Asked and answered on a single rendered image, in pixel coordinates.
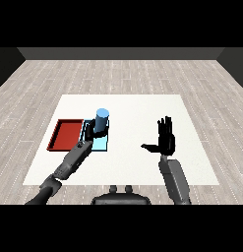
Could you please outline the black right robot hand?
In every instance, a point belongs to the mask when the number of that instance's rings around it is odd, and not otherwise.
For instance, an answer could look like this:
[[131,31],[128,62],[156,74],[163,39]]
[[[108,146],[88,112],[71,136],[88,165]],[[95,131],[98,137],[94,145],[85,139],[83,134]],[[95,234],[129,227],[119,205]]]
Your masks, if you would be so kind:
[[171,118],[166,116],[157,121],[158,126],[158,144],[142,144],[142,148],[150,153],[160,153],[164,156],[172,156],[175,152],[175,136],[172,133]]

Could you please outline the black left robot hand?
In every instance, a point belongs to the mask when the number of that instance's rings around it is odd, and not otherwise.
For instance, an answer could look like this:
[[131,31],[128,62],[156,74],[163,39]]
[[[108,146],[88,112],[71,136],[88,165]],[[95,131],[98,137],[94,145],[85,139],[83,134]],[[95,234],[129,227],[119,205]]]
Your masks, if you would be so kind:
[[97,138],[102,138],[105,137],[108,134],[108,129],[109,127],[106,126],[103,131],[100,132],[94,132],[94,126],[95,126],[95,120],[93,119],[86,128],[86,133],[85,133],[85,140],[86,141],[93,141],[94,139]]

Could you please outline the dark grey robot body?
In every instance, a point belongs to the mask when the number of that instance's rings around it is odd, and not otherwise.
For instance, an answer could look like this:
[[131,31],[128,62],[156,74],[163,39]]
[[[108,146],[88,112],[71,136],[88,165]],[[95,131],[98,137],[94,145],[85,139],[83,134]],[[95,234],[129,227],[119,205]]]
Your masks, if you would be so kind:
[[117,186],[111,185],[109,192],[97,197],[91,201],[92,205],[150,205],[151,201],[146,196],[141,196],[133,192],[131,185],[125,186],[124,193],[117,192]]

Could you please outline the light blue shallow open box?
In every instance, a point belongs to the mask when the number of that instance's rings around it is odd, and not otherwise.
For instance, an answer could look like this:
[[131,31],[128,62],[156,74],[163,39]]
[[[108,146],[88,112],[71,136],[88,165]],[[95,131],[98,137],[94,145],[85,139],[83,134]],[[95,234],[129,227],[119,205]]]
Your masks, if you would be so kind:
[[[83,122],[82,130],[80,132],[79,140],[82,141],[85,138],[86,128],[91,121],[85,119]],[[92,151],[93,152],[106,152],[107,151],[108,136],[102,138],[96,138],[93,140]]]

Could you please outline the blue can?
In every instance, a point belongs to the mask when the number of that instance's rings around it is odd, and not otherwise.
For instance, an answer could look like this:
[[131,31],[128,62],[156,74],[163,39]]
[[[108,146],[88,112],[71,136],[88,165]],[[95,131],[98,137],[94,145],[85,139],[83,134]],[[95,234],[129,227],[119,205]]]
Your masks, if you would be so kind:
[[109,116],[109,111],[105,108],[99,108],[96,111],[94,132],[102,132],[107,125],[107,120]]

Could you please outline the red shallow open box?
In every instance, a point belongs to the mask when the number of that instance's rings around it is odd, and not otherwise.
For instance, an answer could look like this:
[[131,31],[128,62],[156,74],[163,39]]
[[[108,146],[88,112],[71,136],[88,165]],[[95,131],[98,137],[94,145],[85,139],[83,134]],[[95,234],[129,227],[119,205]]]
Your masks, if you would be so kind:
[[59,119],[46,149],[69,152],[79,141],[83,122],[83,119]]

